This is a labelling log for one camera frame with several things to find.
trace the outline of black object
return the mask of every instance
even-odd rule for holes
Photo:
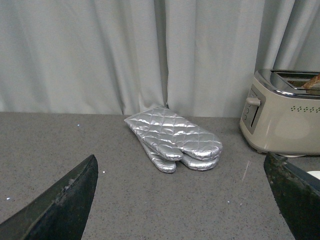
[[[320,240],[320,180],[270,152],[264,171],[295,239]]]
[[[80,240],[98,180],[89,156],[28,206],[0,224],[1,240]]]

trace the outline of oven mitt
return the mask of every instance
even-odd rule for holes
[[[145,153],[151,160],[151,162],[159,169],[161,172],[166,174],[172,174],[176,171],[176,163],[174,161],[169,161],[164,159],[163,157],[157,155],[152,149],[150,149],[147,145],[145,145],[142,141],[140,141]],[[187,154],[183,154],[183,158],[181,162],[187,166],[189,169],[196,170],[196,171],[206,171],[213,169],[219,161],[217,157],[215,160],[212,161],[200,161],[190,157]]]
[[[159,169],[161,172],[166,174],[172,174],[176,171],[177,165],[174,161],[169,161],[163,157],[157,155],[152,149],[140,141],[145,153],[148,155],[151,162]]]
[[[214,134],[163,106],[137,113],[124,121],[140,142],[165,160],[182,161],[185,153],[200,161],[217,159],[218,162],[223,148]],[[190,159],[184,162],[193,166]]]

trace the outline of white curtain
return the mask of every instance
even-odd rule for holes
[[[254,71],[320,71],[319,0],[0,0],[0,111],[239,117]]]

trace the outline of toaster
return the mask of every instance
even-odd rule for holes
[[[302,85],[319,72],[255,72],[240,118],[248,143],[259,153],[320,154],[320,88]]]

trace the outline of bread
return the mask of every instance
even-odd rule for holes
[[[304,89],[320,88],[320,74],[311,78],[304,85],[302,85],[302,87]]]

